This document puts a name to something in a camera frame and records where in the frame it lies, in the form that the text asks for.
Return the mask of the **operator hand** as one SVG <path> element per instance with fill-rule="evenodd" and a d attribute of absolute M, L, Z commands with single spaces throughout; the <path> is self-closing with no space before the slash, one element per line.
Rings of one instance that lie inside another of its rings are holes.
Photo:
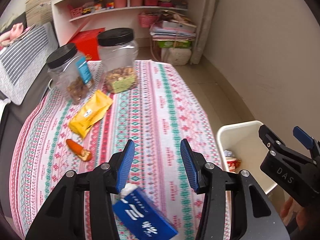
<path fill-rule="evenodd" d="M 296 213 L 296 223 L 300 231 L 308 225 L 319 224 L 318 204 L 302 207 L 292 197 L 289 197 L 280 210 L 280 218 L 283 222 L 288 222 L 294 212 Z"/>

